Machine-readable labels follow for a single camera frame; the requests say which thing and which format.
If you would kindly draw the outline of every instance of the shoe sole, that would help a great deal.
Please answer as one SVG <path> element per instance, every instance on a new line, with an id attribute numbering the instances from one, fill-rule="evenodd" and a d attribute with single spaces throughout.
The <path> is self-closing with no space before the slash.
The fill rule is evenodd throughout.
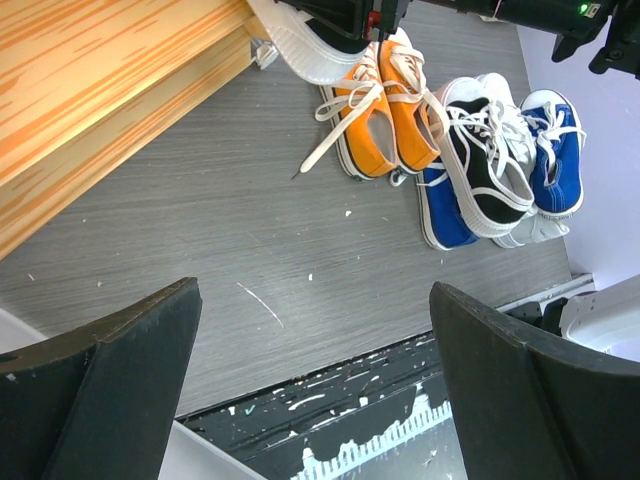
<path id="1" fill-rule="evenodd" d="M 576 108 L 573 106 L 573 104 L 564 96 L 562 95 L 560 92 L 556 92 L 555 90 L 553 90 L 556 94 L 560 95 L 564 101 L 566 102 L 567 105 L 569 105 L 569 107 L 571 108 L 571 111 L 573 112 L 573 117 L 576 120 L 576 127 L 579 130 L 582 130 L 582 123 L 580 122 L 580 117 L 578 116 L 578 111 L 576 110 Z M 578 156 L 580 157 L 582 155 L 582 142 L 578 142 Z M 578 198 L 578 201 L 576 202 L 576 204 L 569 208 L 568 210 L 563 210 L 562 212 L 547 212 L 546 210 L 542 210 L 540 207 L 538 207 L 538 212 L 540 213 L 541 216 L 548 218 L 549 220 L 565 220 L 567 218 L 570 218 L 573 216 L 574 213 L 576 213 L 580 207 L 582 207 L 582 202 L 584 200 L 584 188 L 582 185 L 582 173 L 580 172 L 580 168 L 578 167 L 578 179 L 580 180 L 580 197 Z"/>
<path id="2" fill-rule="evenodd" d="M 500 248 L 518 248 L 522 247 L 524 244 L 520 244 L 516 242 L 510 235 L 505 235 L 504 237 L 497 237 L 491 239 L 493 243 L 498 245 Z"/>
<path id="3" fill-rule="evenodd" d="M 444 89 L 442 90 L 442 93 L 439 91 L 436 95 L 439 97 L 438 100 L 440 100 L 443 105 L 446 105 L 447 93 L 459 80 L 463 79 L 457 79 L 449 82 L 443 87 Z M 451 178 L 453 191 L 458 199 L 460 214 L 469 230 L 475 233 L 478 237 L 483 238 L 501 237 L 511 232 L 511 230 L 518 225 L 518 222 L 509 224 L 496 223 L 488 219 L 478 207 L 478 204 L 471 193 L 471 187 L 469 186 L 469 182 L 467 181 L 462 168 L 462 163 L 458 159 L 458 154 L 451 143 L 450 133 L 445 135 L 445 137 L 440 141 L 439 147 L 440 158 L 442 158 L 442 163 L 444 163 L 447 173 L 449 174 L 449 178 Z"/>
<path id="4" fill-rule="evenodd" d="M 289 67 L 309 83 L 331 85 L 344 78 L 365 50 L 350 54 L 326 44 L 300 19 L 296 10 L 273 0 L 248 0 Z"/>
<path id="5" fill-rule="evenodd" d="M 426 183 L 424 179 L 424 174 L 419 172 L 416 175 L 417 183 Z M 451 250 L 450 248 L 442 245 L 437 237 L 435 232 L 433 231 L 433 227 L 431 226 L 431 210 L 429 209 L 429 199 L 427 198 L 427 187 L 421 187 L 416 185 L 418 189 L 418 202 L 420 203 L 420 224 L 422 226 L 422 236 L 424 237 L 425 242 L 436 250 Z"/>
<path id="6" fill-rule="evenodd" d="M 332 87 L 321 86 L 319 87 L 319 89 L 323 102 L 328 102 L 329 100 L 335 98 Z M 336 125 L 340 122 L 341 118 L 340 115 L 334 115 L 329 120 L 331 122 L 331 128 L 336 128 Z M 340 135 L 340 138 L 338 138 L 338 140 L 336 141 L 336 150 L 338 152 L 338 160 L 340 160 L 340 166 L 342 167 L 342 170 L 344 170 L 344 173 L 346 173 L 351 178 L 359 180 L 373 180 L 373 177 L 369 177 L 368 175 L 365 175 L 360 170 L 358 170 L 358 167 L 356 166 L 355 162 L 353 161 L 353 157 L 351 156 L 351 151 L 349 150 L 349 145 L 347 144 L 347 137 L 344 133 Z"/>

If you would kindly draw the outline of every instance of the canvas shoe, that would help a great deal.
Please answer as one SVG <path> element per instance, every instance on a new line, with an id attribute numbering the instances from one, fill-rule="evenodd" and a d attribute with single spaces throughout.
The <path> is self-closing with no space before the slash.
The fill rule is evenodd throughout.
<path id="1" fill-rule="evenodd" d="M 541 243 L 560 238 L 569 233 L 569 227 L 559 220 L 545 218 L 538 213 L 534 205 L 529 214 L 510 233 L 493 238 L 496 245 L 502 248 L 516 248 L 531 243 Z"/>
<path id="2" fill-rule="evenodd" d="M 536 143 L 527 120 L 513 101 L 509 82 L 499 73 L 487 73 L 476 79 L 485 88 L 492 101 L 501 102 L 504 106 L 502 135 L 512 157 L 522 167 L 525 177 L 529 178 L 536 163 Z"/>
<path id="3" fill-rule="evenodd" d="M 440 155 L 438 141 L 449 130 L 449 117 L 427 87 L 422 70 L 424 56 L 412 47 L 402 28 L 382 42 L 378 65 L 396 129 L 401 166 L 389 180 L 398 186 L 407 175 L 423 171 Z"/>
<path id="4" fill-rule="evenodd" d="M 393 119 L 376 64 L 378 47 L 372 42 L 343 80 L 320 87 L 324 103 L 316 110 L 316 120 L 330 120 L 333 130 L 302 163 L 301 173 L 334 143 L 350 177 L 371 180 L 398 167 Z"/>
<path id="5" fill-rule="evenodd" d="M 478 240 L 460 216 L 451 179 L 440 158 L 418 173 L 416 186 L 422 234 L 431 247 L 451 250 Z"/>
<path id="6" fill-rule="evenodd" d="M 533 205 L 533 192 L 502 134 L 504 106 L 469 77 L 444 85 L 436 97 L 450 118 L 439 146 L 462 218 L 479 237 L 509 233 Z"/>
<path id="7" fill-rule="evenodd" d="M 307 82 L 330 85 L 344 78 L 369 43 L 346 38 L 286 3 L 247 1 L 284 61 Z"/>
<path id="8" fill-rule="evenodd" d="M 553 90 L 531 93 L 521 105 L 536 138 L 531 188 L 540 214 L 552 220 L 573 215 L 584 196 L 580 153 L 586 133 L 576 109 Z"/>

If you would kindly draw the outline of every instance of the wooden plank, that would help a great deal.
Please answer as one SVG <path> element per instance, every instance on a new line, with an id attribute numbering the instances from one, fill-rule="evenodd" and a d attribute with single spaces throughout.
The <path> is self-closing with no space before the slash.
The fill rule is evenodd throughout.
<path id="1" fill-rule="evenodd" d="M 251 17 L 244 0 L 0 3 L 0 185 Z"/>
<path id="2" fill-rule="evenodd" d="M 0 185 L 0 258 L 250 63 L 240 27 Z"/>

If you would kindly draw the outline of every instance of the gray floor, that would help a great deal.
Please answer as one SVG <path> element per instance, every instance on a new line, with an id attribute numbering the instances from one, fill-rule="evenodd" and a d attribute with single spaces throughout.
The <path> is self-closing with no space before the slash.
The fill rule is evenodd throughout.
<path id="1" fill-rule="evenodd" d="M 404 26 L 432 89 L 498 71 L 527 93 L 514 27 L 422 3 Z M 280 62 L 246 71 L 3 260 L 0 305 L 54 335 L 197 276 L 185 413 L 426 331 L 435 280 L 499 305 L 569 279 L 562 241 L 428 249 L 412 182 L 352 181 L 333 150 L 291 182 L 319 103 Z"/>

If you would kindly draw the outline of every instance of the white sneaker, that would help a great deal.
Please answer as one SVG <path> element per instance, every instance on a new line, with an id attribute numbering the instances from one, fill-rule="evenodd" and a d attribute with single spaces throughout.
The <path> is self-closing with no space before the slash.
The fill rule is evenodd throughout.
<path id="1" fill-rule="evenodd" d="M 513 230 L 533 205 L 533 192 L 503 135 L 505 107 L 475 78 L 458 78 L 436 93 L 451 119 L 439 142 L 460 212 L 479 237 Z"/>
<path id="2" fill-rule="evenodd" d="M 513 101 L 507 79 L 499 73 L 487 73 L 476 79 L 484 86 L 491 100 L 504 105 L 502 134 L 528 180 L 536 163 L 536 142 L 529 124 Z"/>
<path id="3" fill-rule="evenodd" d="M 492 240 L 502 248 L 517 248 L 560 238 L 567 233 L 569 233 L 569 227 L 560 221 L 543 217 L 534 206 L 530 214 L 509 234 Z"/>
<path id="4" fill-rule="evenodd" d="M 367 48 L 368 42 L 342 37 L 286 3 L 248 2 L 284 61 L 309 83 L 331 85 L 340 81 L 360 61 Z"/>

